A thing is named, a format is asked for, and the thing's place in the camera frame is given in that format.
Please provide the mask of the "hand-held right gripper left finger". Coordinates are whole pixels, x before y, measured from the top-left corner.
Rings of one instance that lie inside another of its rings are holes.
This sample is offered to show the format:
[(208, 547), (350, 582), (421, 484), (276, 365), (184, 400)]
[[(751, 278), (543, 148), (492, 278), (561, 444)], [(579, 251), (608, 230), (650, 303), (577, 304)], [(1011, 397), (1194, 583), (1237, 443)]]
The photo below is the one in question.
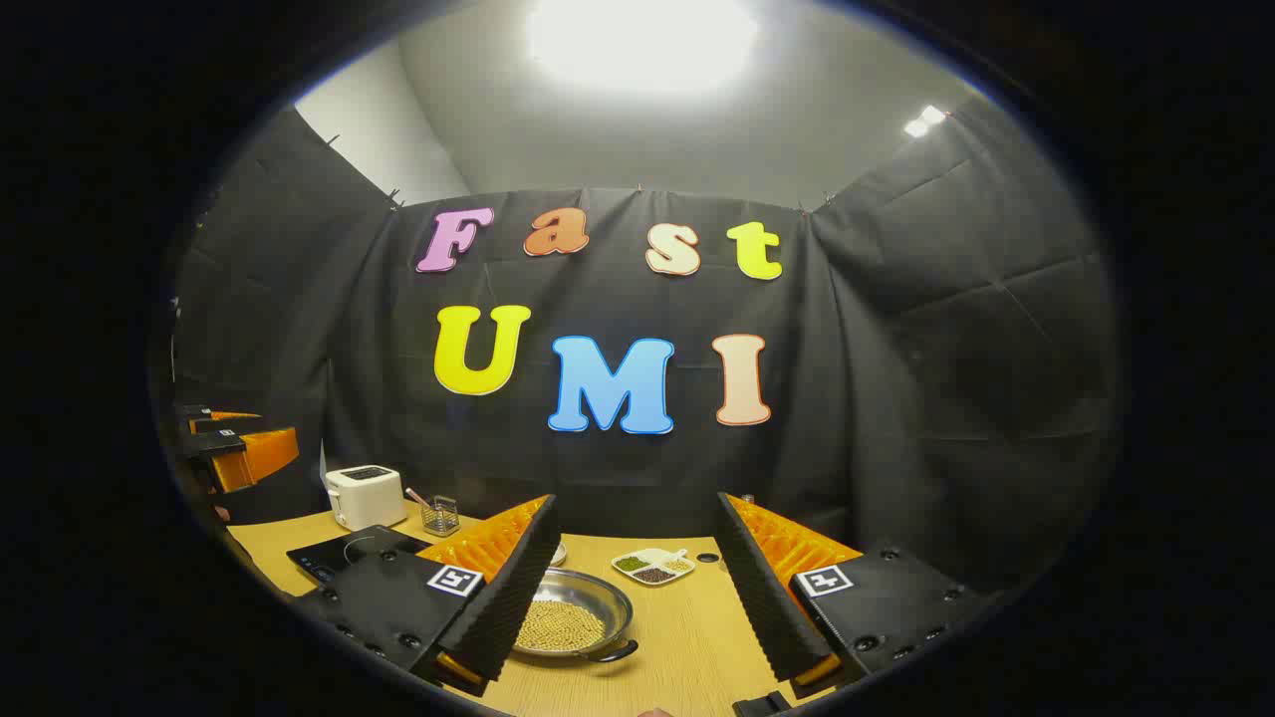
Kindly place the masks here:
[(291, 607), (405, 674), (479, 697), (500, 677), (560, 537), (555, 495), (538, 496), (425, 551), (367, 549)]

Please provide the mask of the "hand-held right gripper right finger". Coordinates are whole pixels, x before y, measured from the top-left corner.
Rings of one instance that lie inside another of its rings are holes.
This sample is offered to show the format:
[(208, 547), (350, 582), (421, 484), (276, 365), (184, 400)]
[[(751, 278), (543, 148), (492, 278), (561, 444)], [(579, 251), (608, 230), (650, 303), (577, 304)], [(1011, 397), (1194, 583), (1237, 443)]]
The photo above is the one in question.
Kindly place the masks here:
[(898, 543), (849, 549), (752, 501), (717, 500), (720, 559), (774, 677), (799, 698), (915, 658), (992, 603)]

